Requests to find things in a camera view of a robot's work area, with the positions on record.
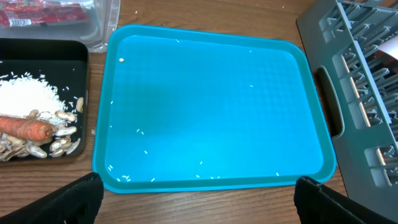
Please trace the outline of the orange carrot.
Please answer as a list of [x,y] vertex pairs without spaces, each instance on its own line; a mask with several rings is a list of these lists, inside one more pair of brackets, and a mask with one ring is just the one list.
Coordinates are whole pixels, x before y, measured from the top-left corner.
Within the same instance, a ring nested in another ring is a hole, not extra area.
[[54,134],[47,122],[7,116],[1,116],[1,132],[26,141],[45,141]]

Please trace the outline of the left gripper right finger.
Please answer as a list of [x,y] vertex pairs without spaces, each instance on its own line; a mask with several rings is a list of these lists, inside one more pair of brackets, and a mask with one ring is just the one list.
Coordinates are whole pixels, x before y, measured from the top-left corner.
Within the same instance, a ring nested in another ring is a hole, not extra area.
[[294,204],[301,224],[397,224],[307,176],[296,181]]

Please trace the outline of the white dinner plate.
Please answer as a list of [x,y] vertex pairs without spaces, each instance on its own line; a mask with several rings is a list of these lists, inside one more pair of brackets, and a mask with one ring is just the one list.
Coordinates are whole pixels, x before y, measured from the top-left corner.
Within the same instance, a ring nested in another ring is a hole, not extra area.
[[398,36],[395,36],[381,44],[378,47],[378,51],[375,53],[375,55],[377,57],[388,55],[390,58],[397,60],[397,40]]

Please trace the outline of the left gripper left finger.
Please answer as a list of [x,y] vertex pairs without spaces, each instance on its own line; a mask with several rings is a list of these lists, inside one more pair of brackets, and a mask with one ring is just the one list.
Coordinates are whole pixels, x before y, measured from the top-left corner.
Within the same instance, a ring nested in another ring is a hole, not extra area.
[[103,182],[92,172],[1,217],[1,223],[94,223],[103,198]]

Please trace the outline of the red snack wrapper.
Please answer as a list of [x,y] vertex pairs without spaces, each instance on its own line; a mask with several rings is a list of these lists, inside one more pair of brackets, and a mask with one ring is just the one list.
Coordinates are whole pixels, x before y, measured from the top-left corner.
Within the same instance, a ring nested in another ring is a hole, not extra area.
[[86,13],[87,9],[77,2],[2,0],[1,27],[88,22]]

